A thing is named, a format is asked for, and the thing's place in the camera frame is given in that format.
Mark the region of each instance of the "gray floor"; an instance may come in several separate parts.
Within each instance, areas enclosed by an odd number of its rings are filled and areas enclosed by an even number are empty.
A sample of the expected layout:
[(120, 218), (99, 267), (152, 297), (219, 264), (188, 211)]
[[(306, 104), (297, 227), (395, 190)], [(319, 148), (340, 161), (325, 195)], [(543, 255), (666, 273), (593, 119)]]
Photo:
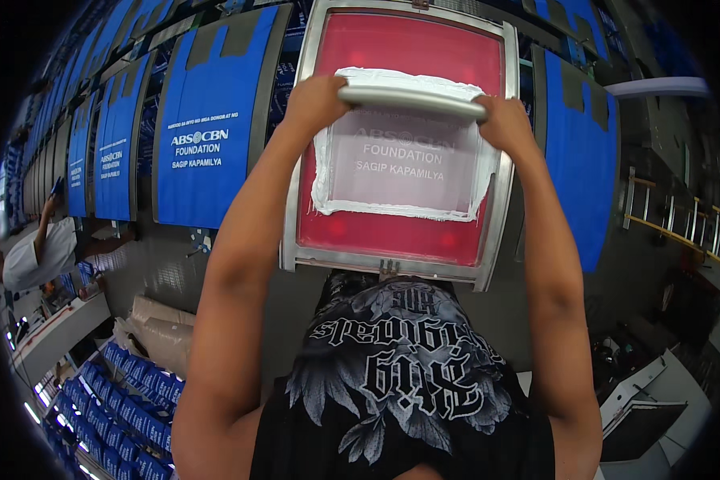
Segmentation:
[[(151, 197), (148, 191), (142, 195)], [(523, 371), (530, 369), (531, 355), (524, 264), (515, 255), (522, 225), (519, 195), (516, 190), (488, 292), (473, 293), (466, 284), (457, 284), (456, 291), (474, 328), (516, 370)], [(617, 211), (615, 205), (598, 269), (585, 275), (591, 332), (607, 330), (619, 319), (648, 311), (666, 268), (680, 258), (680, 248), (673, 242), (662, 248), (652, 246), (653, 231), (647, 227), (634, 225), (629, 231), (623, 230)], [(141, 208), (138, 225), (144, 234), (141, 242), (92, 259), (97, 268), (106, 272), (112, 313), (127, 316), (137, 293), (196, 312), (207, 256), (187, 258), (192, 251), (189, 229), (154, 224), (148, 202)], [(327, 274), (327, 269), (299, 266), (295, 273), (276, 270), (272, 276), (262, 349), (265, 385), (289, 372)]]

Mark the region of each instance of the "screen printing frame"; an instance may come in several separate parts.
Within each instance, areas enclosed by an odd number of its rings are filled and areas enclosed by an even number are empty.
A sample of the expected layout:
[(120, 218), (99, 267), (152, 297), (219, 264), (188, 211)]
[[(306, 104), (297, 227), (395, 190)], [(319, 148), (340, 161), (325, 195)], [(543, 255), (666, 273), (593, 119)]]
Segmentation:
[[(328, 15), (341, 13), (379, 13), (428, 20), (462, 28), (478, 34), (490, 34), (500, 37), (504, 49), (504, 96), (506, 98), (520, 96), (520, 57), (518, 53), (518, 31), (503, 22), (496, 24), (480, 17), (465, 14), (448, 8), (430, 5), (428, 10), (417, 10), (410, 2), (380, 0), (317, 0), (304, 34), (302, 51), (298, 57), (296, 82), (310, 77), (315, 71), (317, 54), (322, 40), (323, 30)], [(488, 188), (488, 208), (483, 212), (485, 218), (481, 236), (482, 254), (476, 266), (432, 263), (422, 260), (410, 260), (394, 256), (377, 256), (352, 254), (335, 250), (322, 250), (300, 246), (296, 235), (298, 230), (298, 198), (303, 155), (299, 157), (293, 169), (291, 183), (286, 201), (286, 218), (283, 238), (280, 243), (280, 268), (293, 272), (296, 264), (317, 265), (361, 272), (376, 273), (386, 263), (395, 265), (396, 274), (416, 275), (423, 278), (451, 280), (473, 283), (474, 291), (485, 292), (493, 275), (498, 256), (501, 237), (504, 234), (504, 223), (507, 219), (514, 165), (505, 152), (501, 152), (497, 172), (491, 175)]]

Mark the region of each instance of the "person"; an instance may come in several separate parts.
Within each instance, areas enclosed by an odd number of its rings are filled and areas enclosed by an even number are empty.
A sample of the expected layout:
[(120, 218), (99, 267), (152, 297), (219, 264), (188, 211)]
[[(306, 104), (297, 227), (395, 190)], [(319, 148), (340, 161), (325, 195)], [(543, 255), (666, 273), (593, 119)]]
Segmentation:
[[(135, 230), (128, 230), (120, 238), (98, 240), (77, 231), (71, 216), (52, 224), (50, 218), (61, 204), (61, 197), (53, 194), (43, 205), (40, 225), (10, 249), (7, 255), (0, 250), (0, 283), (6, 290), (19, 292), (50, 282), (58, 275), (68, 274), (88, 256), (114, 252), (136, 238)], [(92, 233), (108, 222), (92, 219)]]
[(600, 460), (584, 288), (544, 156), (516, 99), (480, 97), (480, 134), (524, 188), (531, 398), (449, 283), (332, 272), (290, 375), (259, 405), (262, 313), (299, 155), (349, 105), (300, 82), (222, 222), (172, 450), (197, 478), (580, 478)]

